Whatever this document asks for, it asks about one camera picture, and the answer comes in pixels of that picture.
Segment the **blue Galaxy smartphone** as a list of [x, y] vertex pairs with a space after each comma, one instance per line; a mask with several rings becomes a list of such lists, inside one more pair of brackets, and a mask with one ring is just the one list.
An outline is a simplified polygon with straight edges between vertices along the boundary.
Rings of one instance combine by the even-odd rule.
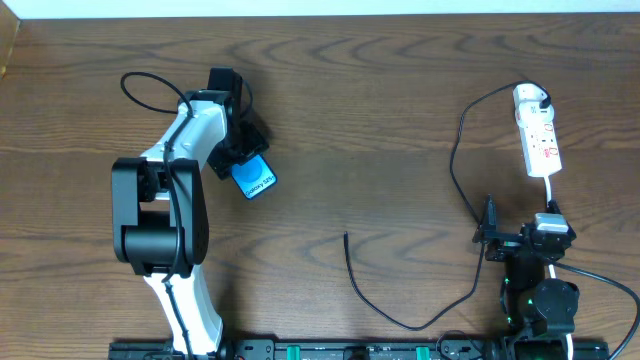
[[256, 155], [245, 164], [235, 164], [231, 176], [248, 200], [255, 199], [276, 185], [278, 179], [262, 155]]

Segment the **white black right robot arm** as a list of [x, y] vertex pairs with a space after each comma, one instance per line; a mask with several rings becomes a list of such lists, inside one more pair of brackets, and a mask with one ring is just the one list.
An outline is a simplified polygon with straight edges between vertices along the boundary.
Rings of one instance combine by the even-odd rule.
[[517, 233], [501, 232], [496, 205], [487, 197], [473, 241], [486, 247], [486, 260], [505, 267], [500, 304], [509, 333], [497, 341], [496, 359], [568, 360], [576, 356], [572, 334], [580, 292], [549, 268], [564, 257], [575, 238], [554, 200]]

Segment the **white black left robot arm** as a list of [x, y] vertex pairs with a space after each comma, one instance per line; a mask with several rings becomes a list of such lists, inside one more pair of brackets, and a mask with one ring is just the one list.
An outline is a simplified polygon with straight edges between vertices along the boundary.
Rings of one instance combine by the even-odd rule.
[[252, 200], [277, 176], [263, 154], [269, 144], [247, 116], [248, 83], [229, 67], [213, 67], [206, 88], [180, 92], [174, 121], [160, 140], [111, 169], [113, 244], [157, 295], [173, 337], [161, 342], [113, 342], [111, 359], [233, 359], [202, 263], [209, 221], [201, 173], [233, 179]]

